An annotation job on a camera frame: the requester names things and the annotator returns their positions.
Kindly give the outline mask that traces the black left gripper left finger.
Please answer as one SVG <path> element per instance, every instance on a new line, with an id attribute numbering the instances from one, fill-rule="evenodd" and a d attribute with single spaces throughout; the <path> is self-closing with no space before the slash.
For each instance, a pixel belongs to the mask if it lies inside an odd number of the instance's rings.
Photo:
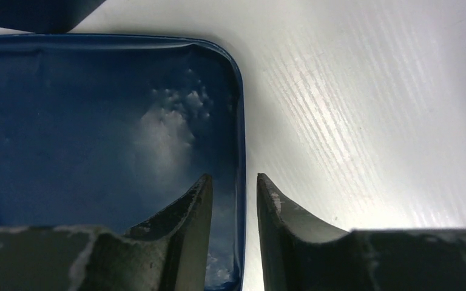
<path id="1" fill-rule="evenodd" d="M 118 235 L 101 226 L 0 227 L 0 290 L 203 290 L 212 177 Z"/>

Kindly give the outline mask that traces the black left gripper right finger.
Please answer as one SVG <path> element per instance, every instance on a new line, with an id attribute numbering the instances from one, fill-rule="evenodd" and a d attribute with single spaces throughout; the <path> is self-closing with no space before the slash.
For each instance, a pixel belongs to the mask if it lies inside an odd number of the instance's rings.
<path id="1" fill-rule="evenodd" d="M 347 232 L 264 173 L 257 215 L 266 290 L 466 290 L 466 229 Z"/>

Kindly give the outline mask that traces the dark blue box lid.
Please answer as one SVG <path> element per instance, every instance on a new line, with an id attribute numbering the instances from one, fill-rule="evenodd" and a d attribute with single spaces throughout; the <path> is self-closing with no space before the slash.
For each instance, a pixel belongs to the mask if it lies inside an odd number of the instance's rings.
<path id="1" fill-rule="evenodd" d="M 201 39 L 0 35 L 0 226 L 115 232 L 212 176 L 206 290 L 240 290 L 243 83 Z"/>

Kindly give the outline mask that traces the dark blue chocolate box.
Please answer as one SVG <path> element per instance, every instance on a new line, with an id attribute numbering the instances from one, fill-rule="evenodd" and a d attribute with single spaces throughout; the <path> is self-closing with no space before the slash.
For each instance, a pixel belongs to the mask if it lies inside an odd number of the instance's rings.
<path id="1" fill-rule="evenodd" d="M 104 0 L 0 0 L 0 27 L 32 33 L 66 33 Z"/>

